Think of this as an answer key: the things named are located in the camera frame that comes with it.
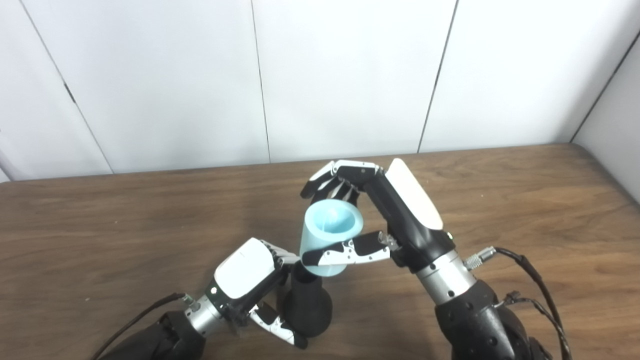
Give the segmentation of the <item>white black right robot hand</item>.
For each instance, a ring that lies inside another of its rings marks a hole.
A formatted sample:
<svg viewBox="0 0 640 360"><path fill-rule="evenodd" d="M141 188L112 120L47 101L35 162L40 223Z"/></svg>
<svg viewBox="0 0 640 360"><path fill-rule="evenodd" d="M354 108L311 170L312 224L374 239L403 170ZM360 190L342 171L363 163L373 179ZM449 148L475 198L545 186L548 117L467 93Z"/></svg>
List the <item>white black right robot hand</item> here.
<svg viewBox="0 0 640 360"><path fill-rule="evenodd" d="M327 268L392 259L398 267L417 272L455 249L438 209L400 158L386 169L373 162L330 161L307 180L301 197L313 204L337 200L356 207L363 193L386 221L386 231L348 235L336 244L302 251L304 266Z"/></svg>

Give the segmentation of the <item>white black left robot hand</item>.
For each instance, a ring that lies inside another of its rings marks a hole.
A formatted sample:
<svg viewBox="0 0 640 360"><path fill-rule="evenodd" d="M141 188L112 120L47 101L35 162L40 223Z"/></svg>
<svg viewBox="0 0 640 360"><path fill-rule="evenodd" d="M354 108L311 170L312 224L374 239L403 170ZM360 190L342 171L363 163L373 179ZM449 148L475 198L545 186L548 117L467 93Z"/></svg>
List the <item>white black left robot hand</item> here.
<svg viewBox="0 0 640 360"><path fill-rule="evenodd" d="M198 300L201 310L192 310L190 323L204 337L227 322L236 327L253 321L263 330L306 349L307 338L294 330L264 298L283 285L300 258L295 253L252 237L229 255L217 269Z"/></svg>

